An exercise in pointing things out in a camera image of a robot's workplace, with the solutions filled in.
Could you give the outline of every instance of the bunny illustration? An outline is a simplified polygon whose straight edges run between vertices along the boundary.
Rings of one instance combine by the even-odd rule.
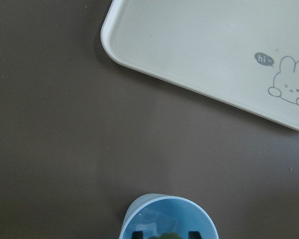
[[[280,62],[280,71],[274,77],[274,86],[268,89],[270,95],[299,106],[299,61],[285,56]]]

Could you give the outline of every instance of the cup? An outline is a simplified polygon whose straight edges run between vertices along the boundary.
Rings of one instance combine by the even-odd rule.
[[[182,239],[218,239],[208,214],[194,202],[164,194],[145,194],[128,208],[119,239],[148,239],[176,233]]]

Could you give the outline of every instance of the speech bubble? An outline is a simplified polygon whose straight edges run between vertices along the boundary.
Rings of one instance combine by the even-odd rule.
[[[266,55],[265,53],[261,53],[261,52],[256,53],[255,59],[259,64],[261,64],[263,66],[274,67],[273,65],[274,65],[275,61],[273,60],[272,57]]]

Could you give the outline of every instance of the brown surface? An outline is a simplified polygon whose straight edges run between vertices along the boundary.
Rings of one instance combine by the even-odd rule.
[[[299,133],[112,62],[110,2],[0,0],[0,239],[118,238],[151,192],[299,239]]]

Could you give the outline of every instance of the white tray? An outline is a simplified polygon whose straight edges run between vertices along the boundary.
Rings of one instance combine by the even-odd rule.
[[[299,0],[114,0],[101,40],[121,65],[299,130]]]

